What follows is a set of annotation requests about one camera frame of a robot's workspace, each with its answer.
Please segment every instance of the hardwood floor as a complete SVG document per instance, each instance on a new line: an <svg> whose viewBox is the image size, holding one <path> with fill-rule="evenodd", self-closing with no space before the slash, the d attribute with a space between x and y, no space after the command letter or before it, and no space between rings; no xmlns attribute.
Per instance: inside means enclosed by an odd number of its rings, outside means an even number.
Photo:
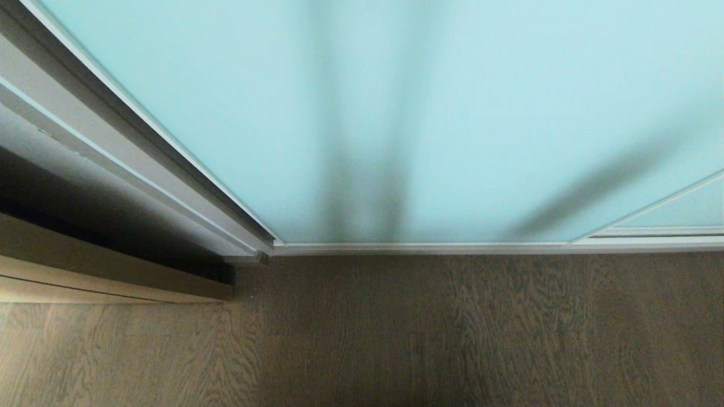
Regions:
<svg viewBox="0 0 724 407"><path fill-rule="evenodd" d="M3 406L721 406L724 252L273 258L224 304L0 304Z"/></svg>

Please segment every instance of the wooden floor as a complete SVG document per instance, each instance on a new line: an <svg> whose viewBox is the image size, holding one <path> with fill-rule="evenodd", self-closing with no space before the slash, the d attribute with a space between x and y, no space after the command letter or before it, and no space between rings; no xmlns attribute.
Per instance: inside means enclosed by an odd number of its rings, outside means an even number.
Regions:
<svg viewBox="0 0 724 407"><path fill-rule="evenodd" d="M201 305L0 305L2 406L721 406L724 253L274 258Z"/></svg>

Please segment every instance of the floor board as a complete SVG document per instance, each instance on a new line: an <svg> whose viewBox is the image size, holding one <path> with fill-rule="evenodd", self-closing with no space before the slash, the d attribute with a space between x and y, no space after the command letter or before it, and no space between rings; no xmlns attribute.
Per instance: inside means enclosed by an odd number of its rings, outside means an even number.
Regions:
<svg viewBox="0 0 724 407"><path fill-rule="evenodd" d="M272 258L224 304L0 304L8 406L721 406L724 252Z"/></svg>

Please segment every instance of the wood grain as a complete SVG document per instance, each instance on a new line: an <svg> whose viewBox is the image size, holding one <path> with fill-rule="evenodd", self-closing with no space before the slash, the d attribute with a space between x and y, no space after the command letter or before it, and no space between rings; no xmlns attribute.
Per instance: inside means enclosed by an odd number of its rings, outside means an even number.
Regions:
<svg viewBox="0 0 724 407"><path fill-rule="evenodd" d="M1 263L3 263L2 260L0 260L0 269L4 266ZM35 278L37 276L37 274L32 273L24 277ZM85 276L80 279L71 277L68 284L72 287L78 287L76 283L78 283L78 280L83 279L85 279ZM103 282L103 284L113 285L113 282ZM0 276L0 301L2 303L158 303L158 301L59 287L42 282L17 280L3 276Z"/></svg>
<svg viewBox="0 0 724 407"><path fill-rule="evenodd" d="M0 214L0 270L5 277L147 300L209 302L233 296L229 285L96 246L6 214Z"/></svg>
<svg viewBox="0 0 724 407"><path fill-rule="evenodd" d="M724 253L272 258L229 303L0 306L9 406L721 406Z"/></svg>

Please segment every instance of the frosted glass panel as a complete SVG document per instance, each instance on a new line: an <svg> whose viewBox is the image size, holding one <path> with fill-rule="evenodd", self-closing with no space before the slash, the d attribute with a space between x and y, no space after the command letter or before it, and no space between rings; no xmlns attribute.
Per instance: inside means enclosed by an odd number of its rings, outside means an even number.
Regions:
<svg viewBox="0 0 724 407"><path fill-rule="evenodd" d="M26 2L291 243L567 241L724 167L724 1Z"/></svg>
<svg viewBox="0 0 724 407"><path fill-rule="evenodd" d="M639 215L620 227L724 226L724 180Z"/></svg>

